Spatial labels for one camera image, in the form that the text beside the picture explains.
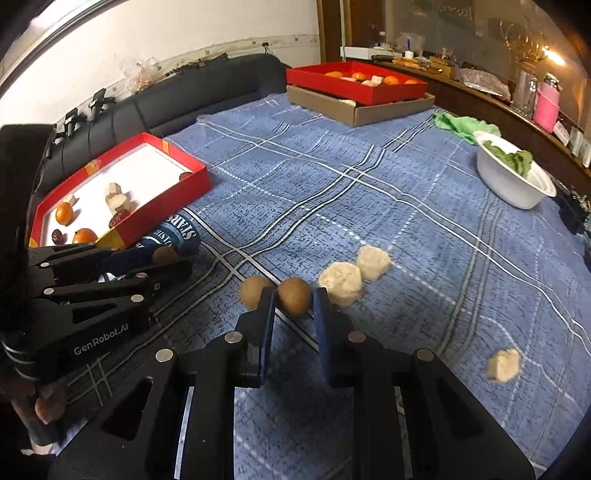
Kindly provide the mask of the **person's left hand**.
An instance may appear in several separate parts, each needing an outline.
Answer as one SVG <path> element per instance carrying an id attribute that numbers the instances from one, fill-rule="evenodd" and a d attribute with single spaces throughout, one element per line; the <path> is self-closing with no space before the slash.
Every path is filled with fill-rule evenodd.
<path id="1" fill-rule="evenodd" d="M 37 388 L 20 376 L 1 376 L 1 399 L 7 400 L 22 419 L 37 419 L 48 425 L 65 411 L 67 382 L 56 382 Z"/>

